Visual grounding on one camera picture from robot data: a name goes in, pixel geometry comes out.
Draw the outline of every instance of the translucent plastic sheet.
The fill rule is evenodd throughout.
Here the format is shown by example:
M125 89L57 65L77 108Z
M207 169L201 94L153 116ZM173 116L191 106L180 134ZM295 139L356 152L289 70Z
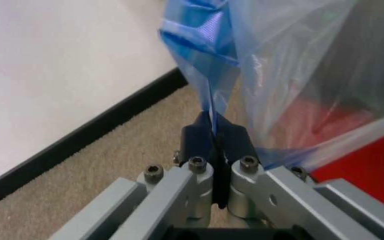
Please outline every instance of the translucent plastic sheet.
M224 112L239 66L266 168L311 171L384 136L384 1L169 0L161 35L204 110Z

